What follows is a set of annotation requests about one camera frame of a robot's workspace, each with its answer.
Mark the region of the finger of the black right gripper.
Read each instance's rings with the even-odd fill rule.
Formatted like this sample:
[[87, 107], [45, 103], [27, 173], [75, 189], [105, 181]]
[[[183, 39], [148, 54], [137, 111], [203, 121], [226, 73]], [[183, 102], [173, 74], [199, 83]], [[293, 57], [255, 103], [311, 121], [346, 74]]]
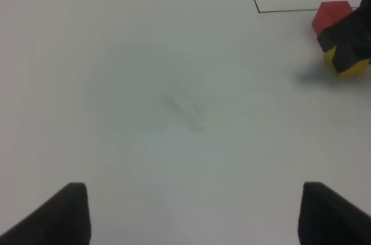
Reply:
[[370, 46], [336, 46], [333, 66], [337, 72], [363, 72], [369, 63]]
[[335, 25], [325, 28], [317, 41], [323, 52], [335, 46], [370, 48], [370, 12], [355, 10]]

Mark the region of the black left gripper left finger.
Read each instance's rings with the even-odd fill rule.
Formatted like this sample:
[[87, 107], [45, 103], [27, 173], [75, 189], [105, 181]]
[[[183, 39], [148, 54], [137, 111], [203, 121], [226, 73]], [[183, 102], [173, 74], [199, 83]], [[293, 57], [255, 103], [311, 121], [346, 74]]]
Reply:
[[72, 182], [1, 235], [1, 244], [89, 244], [88, 191]]

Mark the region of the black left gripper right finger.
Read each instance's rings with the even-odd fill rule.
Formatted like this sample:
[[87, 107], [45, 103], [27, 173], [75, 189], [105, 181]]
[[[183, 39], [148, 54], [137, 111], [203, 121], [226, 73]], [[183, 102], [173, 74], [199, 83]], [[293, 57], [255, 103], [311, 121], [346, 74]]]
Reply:
[[303, 185], [300, 244], [370, 244], [370, 216], [321, 182]]

